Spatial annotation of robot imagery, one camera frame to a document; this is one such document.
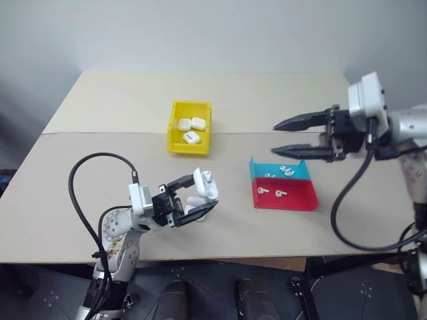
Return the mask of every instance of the yellow bin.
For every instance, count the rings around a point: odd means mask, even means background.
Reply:
[[[206,130],[194,130],[200,136],[197,145],[190,145],[183,139],[185,132],[178,130],[178,121],[182,118],[192,117],[206,120]],[[201,101],[174,101],[171,119],[167,126],[167,150],[174,153],[187,153],[193,155],[207,155],[211,134],[211,103]]]

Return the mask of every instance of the table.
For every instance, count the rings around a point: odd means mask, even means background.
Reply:
[[[277,82],[286,85],[275,86]],[[345,105],[347,85],[338,73],[83,73],[0,199],[0,240],[13,243],[3,246],[0,261],[91,261],[95,243],[71,205],[67,179],[75,162],[97,151],[127,157],[137,167],[140,181],[150,186],[151,195],[157,193],[158,185],[199,166],[216,177],[220,202],[207,219],[144,235],[141,259],[357,253],[333,234],[329,212],[361,159],[349,157],[333,164],[308,161],[320,202],[315,212],[254,209],[249,172],[252,156],[258,162],[296,163],[274,155],[270,148],[316,144],[318,134],[272,133],[272,125],[336,102]],[[212,102],[213,135],[207,157],[166,152],[165,129],[174,99]],[[129,203],[129,183],[129,169],[116,159],[92,159],[81,167],[75,190],[92,225],[108,207]],[[189,193],[180,195],[185,199]],[[338,215],[343,233],[353,241],[395,242],[413,220],[397,161],[373,163]]]

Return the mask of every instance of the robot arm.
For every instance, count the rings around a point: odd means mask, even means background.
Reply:
[[[190,208],[183,210],[176,191],[182,187],[196,186],[201,198]],[[129,185],[132,206],[107,212],[101,222],[102,245],[107,253],[108,271],[111,280],[103,288],[105,270],[103,261],[97,258],[93,279],[87,290],[83,305],[76,320],[121,319],[123,304],[127,294],[127,284],[133,276],[139,259],[139,240],[144,233],[167,227],[181,227],[204,217],[218,203],[218,189],[209,171],[201,173],[197,168],[193,175],[186,175],[171,183],[159,186],[160,194],[151,197],[147,185],[134,182]],[[91,316],[91,309],[96,312]]]
[[[344,160],[348,153],[366,154],[365,162],[354,178],[336,199],[331,211],[335,234],[357,249],[387,251],[400,249],[404,244],[417,241],[415,250],[408,254],[409,278],[415,279],[417,295],[427,290],[427,104],[411,109],[387,112],[384,90],[376,73],[371,73],[348,88],[349,109],[333,106],[325,111],[297,115],[278,123],[274,129],[301,131],[325,125],[320,134],[320,145],[287,145],[272,149],[274,153],[295,159],[323,159],[327,162]],[[409,196],[414,203],[415,233],[405,241],[404,233],[398,243],[382,248],[359,246],[344,238],[336,225],[336,213],[341,200],[362,176],[372,157],[376,160],[399,158]],[[427,298],[423,298],[419,319],[427,317]]]
[[[348,153],[360,155],[364,149],[372,149],[376,160],[400,158],[409,195],[416,210],[425,213],[427,104],[388,113],[384,90],[376,73],[351,85],[348,100],[348,110],[340,110],[335,105],[325,111],[297,115],[274,127],[280,131],[301,131],[325,125],[319,146],[286,145],[272,151],[295,159],[323,159],[327,162],[344,160]]]

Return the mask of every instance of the tabletop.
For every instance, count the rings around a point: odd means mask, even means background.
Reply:
[[[201,82],[208,83],[208,88]],[[80,158],[98,151],[127,157],[137,167],[140,181],[150,186],[151,196],[158,185],[196,167],[212,171],[216,178],[220,202],[207,219],[144,235],[141,259],[357,253],[332,232],[330,209],[361,159],[348,157],[332,164],[307,161],[320,202],[314,212],[254,209],[249,170],[251,157],[257,162],[297,163],[270,149],[291,143],[316,144],[318,134],[272,133],[272,125],[333,103],[345,106],[347,85],[339,73],[82,74],[0,199],[0,240],[13,242],[0,260],[91,261],[95,243],[72,207],[67,179]],[[208,156],[166,152],[165,130],[175,99],[212,102]],[[92,159],[81,167],[75,190],[92,225],[108,207],[129,203],[129,183],[128,168],[116,159]],[[179,195],[185,199],[190,194],[185,190]],[[338,223],[353,241],[384,245],[395,242],[413,220],[410,208],[397,161],[374,162],[342,203]]]

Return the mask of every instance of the cable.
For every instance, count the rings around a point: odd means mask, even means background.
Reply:
[[[111,207],[107,210],[105,210],[101,216],[99,217],[98,220],[98,238],[100,240],[102,240],[102,221],[105,217],[105,215],[107,215],[107,213],[109,213],[110,211],[116,210],[116,209],[127,209],[127,208],[131,208],[131,205],[118,205],[115,207]],[[107,287],[107,281],[104,284],[104,281],[101,284],[101,289],[99,290],[100,293],[103,293],[105,291],[105,288]],[[98,311],[101,309],[103,303],[105,302],[105,299],[102,299],[103,294],[99,294],[99,296],[101,297],[99,300],[97,300],[97,303],[95,304],[95,307],[93,308],[92,311],[92,316],[96,315],[98,313]]]
[[[399,247],[403,247],[404,245],[407,245],[407,244],[421,238],[422,236],[427,234],[427,229],[421,230],[421,231],[415,233],[414,235],[412,235],[411,237],[409,237],[405,240],[402,240],[402,241],[399,241],[399,242],[394,243],[392,245],[387,245],[384,247],[365,247],[363,245],[358,245],[356,243],[351,242],[350,240],[348,240],[347,238],[345,238],[341,234],[340,230],[338,229],[337,222],[336,222],[336,215],[338,212],[338,208],[340,207],[340,204],[341,204],[342,200],[344,199],[344,197],[347,195],[347,193],[356,184],[356,182],[359,181],[361,176],[363,176],[363,174],[365,173],[365,171],[369,167],[369,164],[371,163],[373,156],[374,156],[374,150],[369,149],[368,154],[366,155],[366,158],[365,158],[362,166],[359,168],[358,172],[354,175],[354,177],[350,180],[350,182],[344,187],[344,189],[342,189],[341,193],[336,198],[334,205],[332,206],[332,210],[331,210],[331,224],[332,224],[332,229],[334,230],[334,233],[336,234],[336,236],[338,238],[340,238],[340,240],[342,242],[344,242],[345,244],[347,244],[353,248],[356,248],[358,250],[372,251],[372,252],[383,252],[383,251],[390,251],[390,250],[397,249]]]
[[[405,228],[405,230],[403,230],[402,234],[400,235],[399,241],[402,241],[403,239],[405,239],[405,236],[408,234],[408,232],[411,230],[411,228],[415,225],[415,222],[411,223],[409,226],[407,226]],[[405,267],[404,263],[403,263],[403,258],[402,258],[402,246],[398,248],[398,261],[399,261],[399,266],[402,269],[402,272],[406,278],[406,282],[408,283],[408,288],[411,291],[411,293],[413,295],[417,295],[419,297],[422,297],[423,295],[425,295],[427,293],[427,290],[419,290],[414,286],[414,282],[413,279],[411,279],[410,275],[408,274],[408,268]]]
[[[316,281],[314,281],[314,283],[312,284],[312,287],[310,288],[310,291],[313,292],[314,287],[318,284],[318,282],[320,281],[321,278],[317,279]],[[301,312],[297,315],[297,317],[295,318],[295,320],[300,320],[300,317],[302,316],[304,312],[301,310]]]
[[[420,152],[423,150],[427,150],[427,145],[425,145],[423,147],[417,147],[417,148],[411,148],[411,149],[403,150],[403,151],[399,152],[399,155],[405,155],[407,153],[413,153],[413,152]]]
[[[75,173],[77,172],[77,170],[79,169],[79,167],[85,163],[87,160],[90,160],[92,158],[95,157],[113,157],[119,160],[122,160],[124,163],[126,163],[132,170],[131,174],[132,174],[132,182],[133,183],[139,183],[139,179],[138,179],[138,174],[137,171],[135,169],[135,167],[133,166],[133,164],[127,160],[126,158],[122,157],[121,155],[116,155],[115,153],[107,153],[107,152],[99,152],[99,153],[92,153],[91,155],[87,155],[86,157],[80,159],[75,165],[74,167],[71,169],[70,173],[69,173],[69,178],[68,178],[68,192],[69,192],[69,196],[71,199],[71,202],[73,203],[74,209],[77,212],[77,215],[79,216],[81,222],[84,224],[85,228],[87,229],[87,231],[89,232],[89,234],[92,236],[93,240],[95,241],[95,243],[98,246],[98,250],[99,252],[95,253],[92,255],[92,257],[96,257],[96,258],[100,258],[101,259],[101,263],[104,269],[104,278],[102,280],[102,284],[101,284],[101,288],[99,290],[99,295],[96,299],[96,302],[92,305],[91,309],[89,310],[89,313],[86,315],[85,320],[89,320],[91,319],[97,312],[96,309],[98,309],[100,307],[100,301],[102,299],[102,296],[105,292],[105,288],[107,287],[107,282],[113,282],[113,279],[111,278],[111,273],[109,272],[108,269],[108,260],[107,260],[107,253],[105,252],[105,249],[102,245],[102,241],[101,238],[99,238],[97,236],[97,234],[95,233],[95,231],[93,230],[92,226],[90,225],[89,221],[86,219],[85,215],[83,214],[83,211],[80,208],[79,203],[77,202],[77,198],[75,196],[75,192],[74,192],[74,177],[75,177]]]

